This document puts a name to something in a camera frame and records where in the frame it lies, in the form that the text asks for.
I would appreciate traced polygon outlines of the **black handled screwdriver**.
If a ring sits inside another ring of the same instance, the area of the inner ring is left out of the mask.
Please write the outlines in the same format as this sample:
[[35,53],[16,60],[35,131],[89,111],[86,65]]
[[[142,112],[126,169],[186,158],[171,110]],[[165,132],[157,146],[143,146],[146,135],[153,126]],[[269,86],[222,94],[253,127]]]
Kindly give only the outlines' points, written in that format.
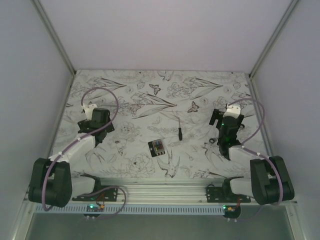
[[183,140],[183,133],[182,133],[182,128],[181,128],[181,120],[178,118],[178,138],[180,141]]

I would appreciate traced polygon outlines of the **clear plastic fuse box cover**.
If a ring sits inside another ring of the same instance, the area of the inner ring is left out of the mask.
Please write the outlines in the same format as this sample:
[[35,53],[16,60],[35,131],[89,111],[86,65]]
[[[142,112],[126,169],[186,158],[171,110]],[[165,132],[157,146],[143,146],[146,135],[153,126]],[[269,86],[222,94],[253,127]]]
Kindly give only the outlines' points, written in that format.
[[164,149],[164,146],[163,146],[161,139],[157,139],[157,140],[152,141],[152,147],[153,147],[153,151],[156,154],[160,154],[160,153],[165,152],[165,149]]

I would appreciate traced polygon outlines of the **black fuse box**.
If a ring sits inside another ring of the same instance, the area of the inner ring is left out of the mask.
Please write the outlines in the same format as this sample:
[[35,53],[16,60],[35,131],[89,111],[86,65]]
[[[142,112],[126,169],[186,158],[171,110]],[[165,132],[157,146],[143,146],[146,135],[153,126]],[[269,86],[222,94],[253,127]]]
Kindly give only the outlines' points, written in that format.
[[153,158],[165,154],[165,148],[161,139],[148,142],[148,147]]

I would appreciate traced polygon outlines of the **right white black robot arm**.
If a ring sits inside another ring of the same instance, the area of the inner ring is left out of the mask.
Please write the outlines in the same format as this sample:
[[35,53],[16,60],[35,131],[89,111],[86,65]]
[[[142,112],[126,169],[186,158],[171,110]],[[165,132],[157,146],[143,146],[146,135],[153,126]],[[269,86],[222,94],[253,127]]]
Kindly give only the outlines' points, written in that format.
[[280,204],[293,200],[295,190],[285,161],[280,156],[264,156],[245,147],[238,140],[244,115],[237,105],[226,111],[214,109],[209,124],[218,130],[218,137],[210,143],[217,145],[220,155],[232,167],[244,167],[244,172],[224,179],[214,187],[214,200],[232,203],[238,199],[253,198],[259,205]]

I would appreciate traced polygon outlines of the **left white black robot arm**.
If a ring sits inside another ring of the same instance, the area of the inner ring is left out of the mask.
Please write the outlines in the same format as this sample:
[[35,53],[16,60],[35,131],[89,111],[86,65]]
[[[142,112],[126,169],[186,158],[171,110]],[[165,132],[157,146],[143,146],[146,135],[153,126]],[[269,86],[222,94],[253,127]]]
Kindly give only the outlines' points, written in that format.
[[65,207],[70,200],[85,195],[96,201],[102,195],[98,177],[82,173],[72,176],[72,168],[86,155],[93,153],[108,133],[114,131],[110,111],[94,108],[88,119],[79,121],[79,131],[73,142],[49,158],[38,158],[29,183],[28,200],[42,204],[46,211]]

